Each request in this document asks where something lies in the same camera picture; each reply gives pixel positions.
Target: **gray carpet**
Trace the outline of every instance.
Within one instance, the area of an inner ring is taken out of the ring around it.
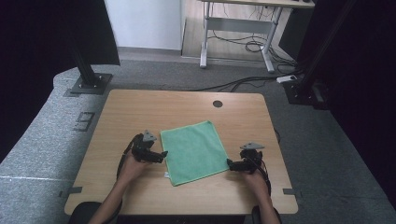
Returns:
[[[105,94],[64,96],[78,70],[61,73],[48,101],[1,163],[0,223],[67,222],[67,191],[110,90],[187,91],[268,75],[262,68],[209,65],[202,70],[196,63],[169,62],[121,61],[121,66],[93,69],[114,75]],[[299,204],[297,214],[282,215],[283,223],[396,223],[395,210],[329,111],[290,105],[274,81],[252,84],[256,87],[242,85],[237,91],[264,95]],[[77,122],[83,112],[94,113],[91,123]]]

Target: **round black hole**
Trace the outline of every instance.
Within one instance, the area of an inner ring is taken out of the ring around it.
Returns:
[[[221,101],[214,101],[213,102],[213,106],[217,107],[217,108],[220,108],[220,107],[222,107],[222,102]]]

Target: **wooden table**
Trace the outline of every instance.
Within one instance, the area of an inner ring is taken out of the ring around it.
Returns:
[[[214,107],[221,101],[222,107]],[[106,101],[74,188],[66,214],[82,202],[102,202],[115,180],[122,151],[148,129],[158,137],[151,150],[163,151],[160,131],[211,120],[229,158],[240,161],[240,148],[250,141],[265,145],[263,158],[273,186],[272,198],[281,214],[298,210],[285,163],[276,141],[264,98],[252,93],[114,90]],[[223,172],[178,187],[168,178],[165,162],[152,164],[124,194],[121,214],[245,215],[255,198],[237,172]]]
[[[271,42],[274,38],[277,24],[279,22],[280,14],[283,7],[293,8],[313,8],[315,4],[310,0],[309,3],[292,0],[200,0],[205,2],[204,10],[204,39],[201,46],[201,61],[200,67],[206,68],[207,58],[207,31],[229,31],[240,33],[253,33],[266,35],[267,41],[264,46],[261,46],[262,57],[269,73],[274,73],[275,69],[268,54]],[[215,3],[239,4],[239,5],[254,5],[264,7],[275,7],[275,14],[272,21],[253,21],[253,20],[236,20],[229,18],[211,17],[210,5]]]

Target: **person's left hand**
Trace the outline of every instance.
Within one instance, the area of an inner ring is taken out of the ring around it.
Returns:
[[[129,184],[131,181],[137,179],[150,164],[151,162],[135,160],[134,155],[132,155],[131,150],[129,150],[120,170],[118,181]]]

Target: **person's right arm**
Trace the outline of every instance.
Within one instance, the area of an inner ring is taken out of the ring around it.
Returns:
[[[241,176],[245,179],[247,186],[259,202],[262,224],[279,224],[279,219],[276,216],[271,196],[268,194],[268,187],[262,174],[256,170],[251,175],[247,172],[241,172]]]

